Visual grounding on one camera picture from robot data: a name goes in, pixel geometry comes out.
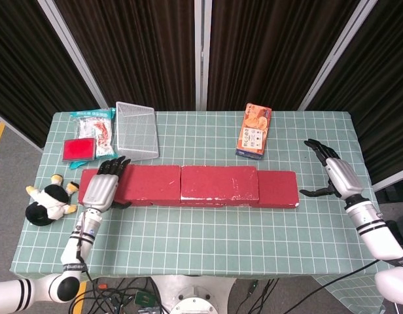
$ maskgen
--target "red box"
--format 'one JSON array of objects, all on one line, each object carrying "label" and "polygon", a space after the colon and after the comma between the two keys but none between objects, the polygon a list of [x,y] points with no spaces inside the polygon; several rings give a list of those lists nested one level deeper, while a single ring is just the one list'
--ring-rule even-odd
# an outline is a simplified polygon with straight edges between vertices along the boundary
[{"label": "red box", "polygon": [[[79,202],[97,169],[82,172],[79,186]],[[119,182],[114,200],[120,203],[130,201],[133,206],[180,206],[179,166],[137,166],[128,165]]]},{"label": "red box", "polygon": [[258,171],[260,201],[253,207],[296,208],[298,184],[293,171]]},{"label": "red box", "polygon": [[255,167],[184,166],[181,168],[181,203],[253,205],[258,203]]}]

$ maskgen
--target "snack package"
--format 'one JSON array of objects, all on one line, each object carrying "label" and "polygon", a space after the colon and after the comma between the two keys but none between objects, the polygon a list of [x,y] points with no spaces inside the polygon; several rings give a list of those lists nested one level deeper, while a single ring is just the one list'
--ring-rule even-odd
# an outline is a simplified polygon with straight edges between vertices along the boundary
[{"label": "snack package", "polygon": [[268,126],[272,110],[248,103],[243,117],[241,132],[236,145],[236,154],[259,160],[264,155]]},{"label": "snack package", "polygon": [[[113,138],[113,119],[116,109],[96,109],[90,111],[75,111],[71,116],[77,121],[77,139],[93,137],[96,139],[96,158],[116,157],[111,141]],[[80,164],[71,164],[75,169]]]}]

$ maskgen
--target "gray floor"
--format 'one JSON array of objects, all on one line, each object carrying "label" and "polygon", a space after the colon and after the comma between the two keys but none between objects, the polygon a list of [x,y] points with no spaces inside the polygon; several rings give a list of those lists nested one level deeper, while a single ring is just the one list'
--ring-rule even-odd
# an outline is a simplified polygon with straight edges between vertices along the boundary
[{"label": "gray floor", "polygon": [[[17,278],[8,269],[14,256],[24,221],[24,210],[29,200],[25,187],[34,183],[40,158],[41,155],[37,150],[5,128],[0,141],[0,239],[2,239],[0,241],[0,281]],[[403,215],[403,203],[385,204],[381,206],[381,210],[384,212],[385,219],[394,219]],[[120,280],[101,278],[100,281],[115,287]],[[143,285],[144,280],[140,279],[139,282]],[[265,283],[265,281],[260,282],[255,295],[260,294]],[[236,282],[229,298],[229,314],[235,313],[239,303],[246,297],[250,284],[251,281],[248,280]],[[319,284],[308,276],[280,279],[263,313],[282,313],[318,287]],[[245,302],[239,313],[248,312],[255,299],[256,297],[253,297]],[[89,306],[89,304],[84,305],[83,313],[87,312]],[[385,302],[385,306],[386,313],[395,313],[392,304]],[[68,308],[69,304],[38,302],[24,313],[67,313]],[[127,311],[127,313],[136,313],[136,311]],[[329,292],[322,290],[291,313],[350,313],[350,311]]]}]

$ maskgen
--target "white plastic basket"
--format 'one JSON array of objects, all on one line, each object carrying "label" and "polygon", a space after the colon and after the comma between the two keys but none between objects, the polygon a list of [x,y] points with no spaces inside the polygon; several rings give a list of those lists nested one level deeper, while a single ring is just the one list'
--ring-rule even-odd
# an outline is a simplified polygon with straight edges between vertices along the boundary
[{"label": "white plastic basket", "polygon": [[132,161],[159,157],[155,110],[119,101],[116,109],[118,154]]}]

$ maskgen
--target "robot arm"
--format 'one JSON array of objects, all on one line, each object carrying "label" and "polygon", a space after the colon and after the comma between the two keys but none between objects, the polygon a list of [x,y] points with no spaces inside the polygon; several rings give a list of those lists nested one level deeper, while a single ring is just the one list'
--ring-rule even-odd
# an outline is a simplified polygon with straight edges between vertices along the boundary
[{"label": "robot arm", "polygon": [[345,212],[353,221],[357,232],[370,253],[386,263],[396,266],[376,274],[376,287],[389,301],[403,304],[403,249],[376,212],[373,203],[363,198],[363,187],[353,168],[341,160],[337,153],[314,139],[305,144],[312,148],[328,173],[328,187],[317,191],[301,190],[309,197],[335,194],[346,202]]},{"label": "robot arm", "polygon": [[41,279],[19,279],[0,283],[0,314],[14,313],[29,308],[36,301],[64,303],[78,293],[80,275],[87,271],[86,259],[106,212],[114,199],[118,181],[130,160],[103,162],[85,193],[86,210],[80,215],[61,256],[62,274],[47,275]]}]

